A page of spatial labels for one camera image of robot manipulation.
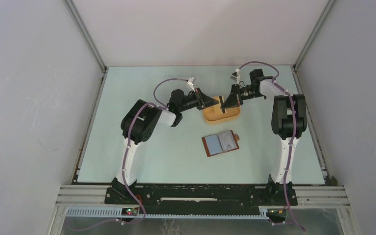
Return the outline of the brown leather card holder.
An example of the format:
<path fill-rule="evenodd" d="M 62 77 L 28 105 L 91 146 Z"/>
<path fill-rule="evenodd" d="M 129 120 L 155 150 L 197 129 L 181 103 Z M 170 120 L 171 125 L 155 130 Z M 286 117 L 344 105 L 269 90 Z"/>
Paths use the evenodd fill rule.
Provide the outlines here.
<path fill-rule="evenodd" d="M 202 143 L 207 157 L 240 149 L 239 136 L 232 130 L 202 137 Z"/>

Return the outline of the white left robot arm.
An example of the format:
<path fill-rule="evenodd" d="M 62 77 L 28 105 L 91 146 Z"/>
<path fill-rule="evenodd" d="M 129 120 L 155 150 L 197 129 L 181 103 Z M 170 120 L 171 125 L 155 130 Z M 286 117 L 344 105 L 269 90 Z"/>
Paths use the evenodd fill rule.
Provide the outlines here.
<path fill-rule="evenodd" d="M 167 107 L 161 108 L 153 103 L 139 99 L 121 122 L 124 137 L 124 155 L 111 187 L 116 197 L 124 204 L 133 202 L 135 190 L 131 188 L 137 181 L 137 148 L 149 140 L 157 124 L 177 126 L 183 118 L 182 112 L 196 108 L 203 110 L 219 104 L 217 99 L 207 96 L 199 88 L 188 94 L 176 89 L 171 92 Z"/>

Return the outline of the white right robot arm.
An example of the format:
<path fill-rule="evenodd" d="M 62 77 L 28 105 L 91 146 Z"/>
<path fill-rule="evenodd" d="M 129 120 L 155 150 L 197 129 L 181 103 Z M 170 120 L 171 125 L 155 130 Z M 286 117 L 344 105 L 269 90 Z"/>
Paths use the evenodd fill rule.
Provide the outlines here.
<path fill-rule="evenodd" d="M 262 69 L 250 72 L 251 84 L 242 87 L 239 72 L 240 68 L 231 75 L 236 83 L 221 103 L 221 109 L 240 107 L 245 100 L 258 97 L 273 102 L 271 129 L 277 136 L 279 150 L 269 176 L 272 183 L 286 186 L 292 182 L 291 169 L 296 145 L 307 128 L 306 98 L 303 94 L 291 94 L 274 77 L 264 76 Z"/>

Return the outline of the orange plastic tray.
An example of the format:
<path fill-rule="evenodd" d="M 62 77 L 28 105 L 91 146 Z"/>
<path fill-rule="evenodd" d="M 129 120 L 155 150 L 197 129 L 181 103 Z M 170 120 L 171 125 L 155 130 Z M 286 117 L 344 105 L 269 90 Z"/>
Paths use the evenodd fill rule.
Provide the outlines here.
<path fill-rule="evenodd" d="M 224 101 L 224 96 L 214 96 L 213 98 L 219 101 L 219 103 L 202 110 L 203 119 L 206 124 L 222 124 L 228 121 L 236 120 L 239 117 L 241 113 L 240 107 L 222 109 L 221 104 Z"/>

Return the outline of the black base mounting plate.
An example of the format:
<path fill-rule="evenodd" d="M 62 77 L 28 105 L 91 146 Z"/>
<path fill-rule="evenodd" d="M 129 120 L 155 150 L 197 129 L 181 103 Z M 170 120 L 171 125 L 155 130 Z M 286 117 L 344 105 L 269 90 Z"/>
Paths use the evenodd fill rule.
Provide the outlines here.
<path fill-rule="evenodd" d="M 263 207 L 298 204 L 292 183 L 255 184 L 142 184 L 105 193 L 107 205 L 143 205 L 150 215 L 261 215 Z"/>

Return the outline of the aluminium frame rail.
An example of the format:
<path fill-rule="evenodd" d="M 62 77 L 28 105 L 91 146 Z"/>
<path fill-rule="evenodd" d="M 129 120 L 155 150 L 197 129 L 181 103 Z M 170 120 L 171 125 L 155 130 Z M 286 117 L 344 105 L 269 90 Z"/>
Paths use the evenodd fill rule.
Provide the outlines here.
<path fill-rule="evenodd" d="M 59 189 L 56 206 L 105 207 L 107 185 L 62 185 Z M 350 202 L 343 186 L 294 186 L 297 209 L 349 209 Z M 200 194 L 193 187 L 185 187 L 187 192 L 178 190 L 181 196 L 160 196 L 166 201 L 216 201 L 215 193 Z"/>

